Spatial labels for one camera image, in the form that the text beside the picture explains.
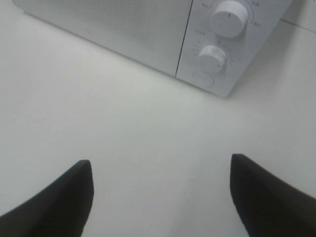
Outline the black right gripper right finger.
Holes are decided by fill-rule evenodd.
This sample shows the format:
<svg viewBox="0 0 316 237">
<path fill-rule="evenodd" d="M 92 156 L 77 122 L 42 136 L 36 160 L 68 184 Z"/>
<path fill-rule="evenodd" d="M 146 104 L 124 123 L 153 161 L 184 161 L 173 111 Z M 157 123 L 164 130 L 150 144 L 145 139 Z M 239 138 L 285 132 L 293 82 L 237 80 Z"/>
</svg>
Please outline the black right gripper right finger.
<svg viewBox="0 0 316 237">
<path fill-rule="evenodd" d="M 251 237 L 314 237 L 316 199 L 243 154 L 233 154 L 230 192 Z"/>
</svg>

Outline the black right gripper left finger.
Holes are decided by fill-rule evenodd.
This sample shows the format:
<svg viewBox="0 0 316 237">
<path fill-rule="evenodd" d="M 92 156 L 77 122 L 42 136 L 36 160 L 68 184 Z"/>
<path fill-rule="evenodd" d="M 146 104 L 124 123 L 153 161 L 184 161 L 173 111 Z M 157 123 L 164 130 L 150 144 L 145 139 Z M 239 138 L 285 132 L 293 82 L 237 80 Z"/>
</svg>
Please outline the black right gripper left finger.
<svg viewBox="0 0 316 237">
<path fill-rule="evenodd" d="M 2 237 L 80 237 L 94 198 L 91 163 L 80 160 L 35 196 L 0 217 Z"/>
</svg>

